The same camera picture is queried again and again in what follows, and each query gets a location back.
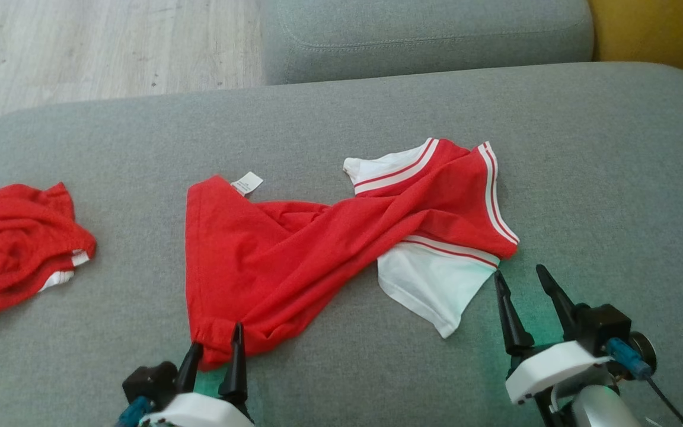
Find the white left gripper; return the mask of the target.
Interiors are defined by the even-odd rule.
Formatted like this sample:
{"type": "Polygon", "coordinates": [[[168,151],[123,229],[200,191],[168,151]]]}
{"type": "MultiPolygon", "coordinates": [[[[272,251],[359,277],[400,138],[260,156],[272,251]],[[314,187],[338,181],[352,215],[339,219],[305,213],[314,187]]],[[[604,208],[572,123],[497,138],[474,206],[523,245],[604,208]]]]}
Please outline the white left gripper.
{"type": "Polygon", "coordinates": [[[193,392],[203,356],[201,343],[192,342],[174,379],[174,392],[159,408],[142,416],[140,427],[254,427],[245,403],[248,398],[244,326],[236,323],[231,336],[231,362],[220,383],[219,396],[193,392]]]}

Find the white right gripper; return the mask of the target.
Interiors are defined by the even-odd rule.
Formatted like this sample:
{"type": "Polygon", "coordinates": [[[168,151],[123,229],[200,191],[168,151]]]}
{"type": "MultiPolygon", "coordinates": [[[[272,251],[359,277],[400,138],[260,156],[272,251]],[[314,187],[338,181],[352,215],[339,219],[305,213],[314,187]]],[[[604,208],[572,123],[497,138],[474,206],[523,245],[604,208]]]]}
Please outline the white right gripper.
{"type": "MultiPolygon", "coordinates": [[[[563,340],[577,340],[576,305],[548,269],[536,265],[545,294],[552,301],[563,332],[563,340]]],[[[512,302],[501,271],[494,273],[505,352],[523,356],[535,345],[512,302]]],[[[621,427],[621,397],[616,381],[607,370],[610,356],[592,356],[577,342],[564,342],[529,357],[505,381],[510,402],[534,401],[545,427],[621,427]]]]}

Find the red white-sleeved jersey shirt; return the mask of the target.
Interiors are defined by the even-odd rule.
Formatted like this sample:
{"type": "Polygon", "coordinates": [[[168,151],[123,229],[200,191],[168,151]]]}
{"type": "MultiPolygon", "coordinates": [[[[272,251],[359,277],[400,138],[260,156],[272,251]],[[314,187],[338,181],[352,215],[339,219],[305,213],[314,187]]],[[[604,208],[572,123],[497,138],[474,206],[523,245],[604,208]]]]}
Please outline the red white-sleeved jersey shirt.
{"type": "Polygon", "coordinates": [[[499,160],[429,138],[406,151],[347,158],[353,197],[334,205],[250,202],[261,179],[212,176],[188,189],[186,298],[201,371],[269,352],[302,333],[339,289],[371,264],[390,298],[443,338],[519,238],[502,219],[499,160]]]}

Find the red shorts with white trim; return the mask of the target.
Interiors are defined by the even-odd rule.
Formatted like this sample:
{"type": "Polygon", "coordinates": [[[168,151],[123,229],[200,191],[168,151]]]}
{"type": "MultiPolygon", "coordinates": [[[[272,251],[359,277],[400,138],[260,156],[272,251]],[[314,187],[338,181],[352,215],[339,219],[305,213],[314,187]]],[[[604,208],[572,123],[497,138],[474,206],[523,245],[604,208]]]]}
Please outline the red shorts with white trim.
{"type": "Polygon", "coordinates": [[[45,190],[19,183],[0,189],[0,313],[67,283],[96,251],[62,182],[45,190]]]}

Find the grey sofa seat cushion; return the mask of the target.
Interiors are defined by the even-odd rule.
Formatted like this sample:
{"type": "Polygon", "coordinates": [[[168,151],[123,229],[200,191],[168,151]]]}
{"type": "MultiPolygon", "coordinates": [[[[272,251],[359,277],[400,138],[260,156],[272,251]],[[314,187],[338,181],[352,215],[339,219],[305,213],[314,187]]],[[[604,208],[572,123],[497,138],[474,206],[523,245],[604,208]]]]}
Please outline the grey sofa seat cushion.
{"type": "Polygon", "coordinates": [[[62,181],[97,257],[0,314],[0,427],[111,427],[139,365],[181,362],[187,190],[255,172],[254,200],[352,194],[347,157],[428,137],[499,157],[501,265],[537,343],[561,338],[535,273],[610,303],[656,348],[683,414],[683,71],[591,62],[276,85],[22,109],[0,118],[0,187],[62,181]]]}

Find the grey sofa back cushion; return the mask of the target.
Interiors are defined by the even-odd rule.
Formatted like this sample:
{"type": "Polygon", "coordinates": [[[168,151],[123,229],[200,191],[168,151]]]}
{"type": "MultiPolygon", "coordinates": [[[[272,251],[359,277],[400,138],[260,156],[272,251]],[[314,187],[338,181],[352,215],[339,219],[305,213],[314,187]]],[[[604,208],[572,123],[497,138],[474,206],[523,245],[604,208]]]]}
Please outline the grey sofa back cushion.
{"type": "Polygon", "coordinates": [[[263,0],[269,85],[588,62],[587,0],[263,0]]]}

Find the large yellow cushion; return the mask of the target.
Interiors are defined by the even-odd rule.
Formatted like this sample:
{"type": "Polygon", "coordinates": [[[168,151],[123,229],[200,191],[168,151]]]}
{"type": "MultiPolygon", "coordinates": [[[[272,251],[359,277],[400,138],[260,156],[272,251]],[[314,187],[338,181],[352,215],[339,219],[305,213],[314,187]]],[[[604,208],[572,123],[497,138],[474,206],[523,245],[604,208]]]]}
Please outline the large yellow cushion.
{"type": "Polygon", "coordinates": [[[683,0],[588,0],[595,60],[631,60],[683,70],[683,0]]]}

